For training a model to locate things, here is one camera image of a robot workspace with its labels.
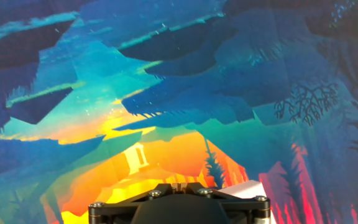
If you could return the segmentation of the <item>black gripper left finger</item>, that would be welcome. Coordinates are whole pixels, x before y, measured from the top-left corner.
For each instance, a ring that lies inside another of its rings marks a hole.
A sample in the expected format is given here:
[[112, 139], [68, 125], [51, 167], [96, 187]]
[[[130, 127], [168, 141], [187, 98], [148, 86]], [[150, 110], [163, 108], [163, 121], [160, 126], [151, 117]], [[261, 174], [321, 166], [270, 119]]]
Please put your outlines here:
[[118, 215], [133, 214], [144, 202], [175, 194], [179, 183], [158, 184], [154, 189], [118, 203], [93, 202], [88, 205], [89, 224], [113, 223]]

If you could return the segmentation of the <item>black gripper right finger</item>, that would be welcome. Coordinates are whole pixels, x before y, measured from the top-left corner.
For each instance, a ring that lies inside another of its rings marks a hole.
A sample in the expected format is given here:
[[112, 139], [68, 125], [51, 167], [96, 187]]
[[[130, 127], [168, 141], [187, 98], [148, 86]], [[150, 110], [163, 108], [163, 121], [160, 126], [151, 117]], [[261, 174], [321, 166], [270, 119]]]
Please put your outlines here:
[[271, 200], [261, 182], [244, 182], [219, 190], [199, 182], [181, 183], [180, 192], [210, 198], [227, 214], [244, 213], [245, 223], [271, 224]]

